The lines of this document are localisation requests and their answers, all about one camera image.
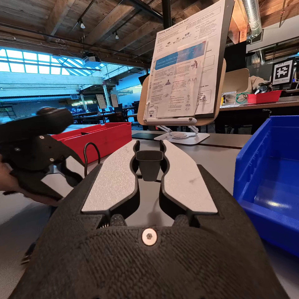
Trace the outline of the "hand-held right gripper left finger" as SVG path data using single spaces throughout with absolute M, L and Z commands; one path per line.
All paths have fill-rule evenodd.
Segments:
M 102 164 L 81 209 L 83 214 L 102 214 L 110 219 L 120 214 L 127 219 L 140 205 L 136 153 L 140 142 L 132 140 Z

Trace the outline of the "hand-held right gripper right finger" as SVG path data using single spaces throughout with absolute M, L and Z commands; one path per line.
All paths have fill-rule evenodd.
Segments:
M 163 153 L 159 205 L 171 219 L 185 215 L 217 215 L 218 209 L 196 162 L 167 140 L 160 141 Z

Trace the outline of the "person's left hand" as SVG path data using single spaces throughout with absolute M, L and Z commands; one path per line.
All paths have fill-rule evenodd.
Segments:
M 19 186 L 18 180 L 10 175 L 9 167 L 2 162 L 2 155 L 0 155 L 0 190 L 1 191 L 14 191 L 21 193 L 25 197 L 30 198 L 36 202 L 46 204 L 49 206 L 57 207 L 60 202 L 47 196 L 36 195 L 30 193 Z

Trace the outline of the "red plastic bin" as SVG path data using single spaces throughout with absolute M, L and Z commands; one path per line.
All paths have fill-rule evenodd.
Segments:
M 132 140 L 130 122 L 106 123 L 104 125 L 76 125 L 52 137 L 71 148 L 84 161 L 83 150 L 87 143 L 94 143 L 103 158 L 112 154 Z

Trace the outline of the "black flat pad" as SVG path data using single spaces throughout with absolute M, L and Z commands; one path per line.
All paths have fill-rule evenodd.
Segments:
M 146 131 L 145 133 L 142 133 L 141 131 L 138 133 L 134 133 L 132 135 L 133 139 L 141 139 L 141 140 L 154 140 L 156 137 L 161 137 L 162 134 L 155 134 L 155 133 L 150 133 L 149 131 Z

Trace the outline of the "small white card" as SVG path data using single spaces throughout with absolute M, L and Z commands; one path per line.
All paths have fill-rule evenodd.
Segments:
M 157 112 L 158 112 L 157 105 L 147 105 L 145 108 L 144 120 L 148 122 L 149 119 L 156 119 Z

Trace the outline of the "blue plastic bin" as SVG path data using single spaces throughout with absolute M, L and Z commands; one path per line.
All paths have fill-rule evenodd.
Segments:
M 236 157 L 233 196 L 260 238 L 299 256 L 299 116 L 272 116 Z

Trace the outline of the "clear plastic box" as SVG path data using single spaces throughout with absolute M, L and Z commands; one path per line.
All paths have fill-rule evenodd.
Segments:
M 236 91 L 222 93 L 220 107 L 233 107 L 236 104 L 236 97 Z

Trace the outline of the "blue header leaflet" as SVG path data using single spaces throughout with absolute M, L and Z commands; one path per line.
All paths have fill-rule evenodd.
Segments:
M 157 119 L 193 116 L 203 71 L 207 38 L 173 45 L 155 58 L 147 105 L 157 105 Z

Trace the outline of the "white ceiling projector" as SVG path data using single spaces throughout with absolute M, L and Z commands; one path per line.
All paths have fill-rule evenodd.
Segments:
M 86 56 L 83 59 L 84 68 L 95 68 L 100 66 L 101 63 L 102 61 L 98 56 Z

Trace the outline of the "shallow red tray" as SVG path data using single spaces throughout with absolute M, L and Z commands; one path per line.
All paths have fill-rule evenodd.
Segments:
M 275 103 L 279 101 L 282 90 L 276 90 L 266 93 L 249 94 L 247 102 L 250 104 Z

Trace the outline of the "black monitor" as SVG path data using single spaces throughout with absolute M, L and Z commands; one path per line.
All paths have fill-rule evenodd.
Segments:
M 226 73 L 246 68 L 246 41 L 225 48 Z

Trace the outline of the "black and white marker tag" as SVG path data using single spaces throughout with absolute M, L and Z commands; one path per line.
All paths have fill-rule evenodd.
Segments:
M 291 84 L 293 80 L 294 58 L 275 62 L 272 66 L 272 86 Z

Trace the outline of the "silver ventilation duct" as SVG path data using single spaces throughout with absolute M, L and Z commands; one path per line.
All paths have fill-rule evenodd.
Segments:
M 251 41 L 262 33 L 262 24 L 258 0 L 243 0 L 244 9 L 250 27 L 247 41 Z

